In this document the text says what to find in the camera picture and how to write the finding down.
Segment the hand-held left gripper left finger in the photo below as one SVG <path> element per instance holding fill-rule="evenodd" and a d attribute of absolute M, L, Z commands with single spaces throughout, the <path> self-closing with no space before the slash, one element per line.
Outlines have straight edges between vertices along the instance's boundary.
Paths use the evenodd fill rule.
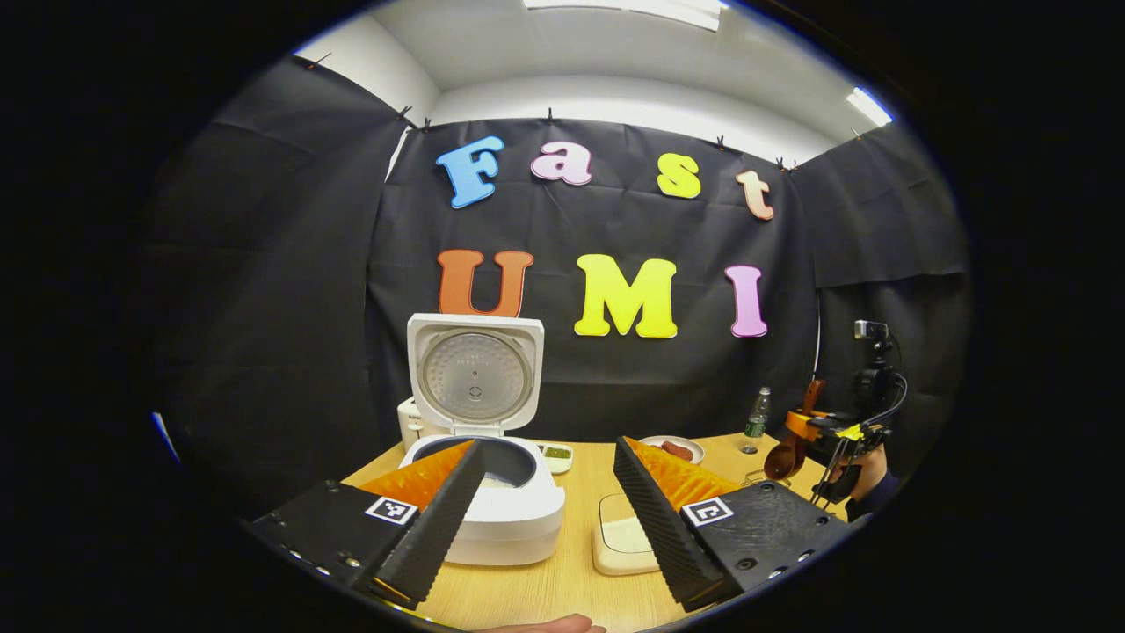
<path fill-rule="evenodd" d="M 425 602 L 485 474 L 480 440 L 457 440 L 363 486 L 326 481 L 250 523 L 266 546 L 345 593 Z"/>

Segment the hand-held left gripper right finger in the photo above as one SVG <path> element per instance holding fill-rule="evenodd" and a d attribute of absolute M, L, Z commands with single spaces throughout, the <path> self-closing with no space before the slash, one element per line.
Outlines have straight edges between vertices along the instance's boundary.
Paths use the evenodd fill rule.
<path fill-rule="evenodd" d="M 860 528 L 782 483 L 739 486 L 628 437 L 613 473 L 686 612 L 767 593 Z"/>

